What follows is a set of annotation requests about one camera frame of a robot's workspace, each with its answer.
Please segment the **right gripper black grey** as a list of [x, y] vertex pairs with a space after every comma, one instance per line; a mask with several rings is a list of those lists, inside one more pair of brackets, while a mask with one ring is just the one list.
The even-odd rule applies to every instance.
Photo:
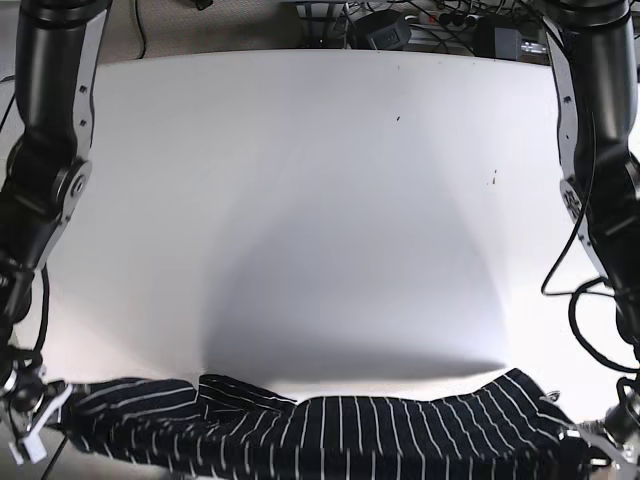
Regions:
[[45, 383], [37, 370], [9, 367], [1, 373], [1, 420], [8, 425], [12, 450], [43, 450], [46, 427], [61, 423], [62, 411], [73, 393], [63, 380]]

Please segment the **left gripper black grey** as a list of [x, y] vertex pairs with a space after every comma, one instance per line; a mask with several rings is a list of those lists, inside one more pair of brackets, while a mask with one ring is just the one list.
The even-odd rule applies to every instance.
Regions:
[[625, 399], [601, 420], [560, 430], [557, 479], [638, 479], [639, 400]]

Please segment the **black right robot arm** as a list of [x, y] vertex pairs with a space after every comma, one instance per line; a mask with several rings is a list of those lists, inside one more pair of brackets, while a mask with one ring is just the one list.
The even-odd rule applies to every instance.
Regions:
[[47, 260], [91, 176], [94, 82], [108, 1], [23, 1], [14, 94], [24, 126], [1, 187], [1, 420], [15, 461], [46, 456], [41, 430], [72, 386], [42, 380]]

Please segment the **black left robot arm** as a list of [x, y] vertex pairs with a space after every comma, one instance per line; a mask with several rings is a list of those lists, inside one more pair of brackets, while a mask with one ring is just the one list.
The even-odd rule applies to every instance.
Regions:
[[598, 352], [581, 333], [577, 306], [595, 286], [611, 291], [616, 328], [639, 348], [639, 161], [629, 147], [637, 108], [632, 7], [627, 1], [539, 1], [557, 95], [561, 196], [598, 277], [570, 292], [574, 338], [602, 366], [621, 373], [618, 402], [594, 422], [564, 428], [584, 442], [576, 476], [639, 476], [639, 368]]

